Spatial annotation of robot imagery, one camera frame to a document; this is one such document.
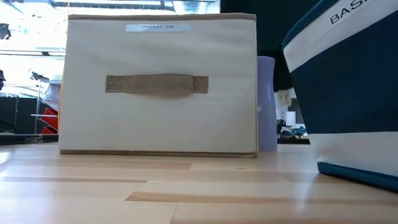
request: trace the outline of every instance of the storage box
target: storage box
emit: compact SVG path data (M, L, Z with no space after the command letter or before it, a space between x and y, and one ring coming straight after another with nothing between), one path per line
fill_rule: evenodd
M321 173L398 190L398 1L323 0L284 53Z
M62 153L253 157L249 14L70 16Z

